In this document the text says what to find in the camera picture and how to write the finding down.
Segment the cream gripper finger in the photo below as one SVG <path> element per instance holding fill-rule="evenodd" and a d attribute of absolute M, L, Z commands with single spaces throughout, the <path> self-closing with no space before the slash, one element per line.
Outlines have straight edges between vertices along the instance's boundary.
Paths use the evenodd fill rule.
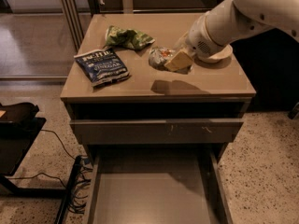
<path fill-rule="evenodd" d="M 178 39 L 175 43 L 173 50 L 180 50 L 186 47 L 186 38 L 188 37 L 188 33 L 185 33 L 182 37 Z"/>
<path fill-rule="evenodd" d="M 169 71 L 175 72 L 180 69 L 184 69 L 193 64 L 192 57 L 185 49 L 180 49 L 175 55 L 165 63 L 164 67 Z"/>

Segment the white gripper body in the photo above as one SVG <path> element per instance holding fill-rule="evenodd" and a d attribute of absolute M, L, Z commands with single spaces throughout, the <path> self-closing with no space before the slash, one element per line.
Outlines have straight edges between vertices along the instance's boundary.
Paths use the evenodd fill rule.
<path fill-rule="evenodd" d="M 206 28 L 207 15 L 206 12 L 192 24 L 186 38 L 186 44 L 198 58 L 209 58 L 224 49 L 224 46 L 218 45 L 209 35 Z"/>

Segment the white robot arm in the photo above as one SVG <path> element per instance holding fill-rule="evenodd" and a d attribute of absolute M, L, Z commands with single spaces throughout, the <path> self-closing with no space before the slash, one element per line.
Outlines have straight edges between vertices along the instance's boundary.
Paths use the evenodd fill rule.
<path fill-rule="evenodd" d="M 224 0 L 192 24 L 165 66 L 177 71 L 195 59 L 216 63 L 231 55 L 231 43 L 274 28 L 299 41 L 299 0 Z"/>

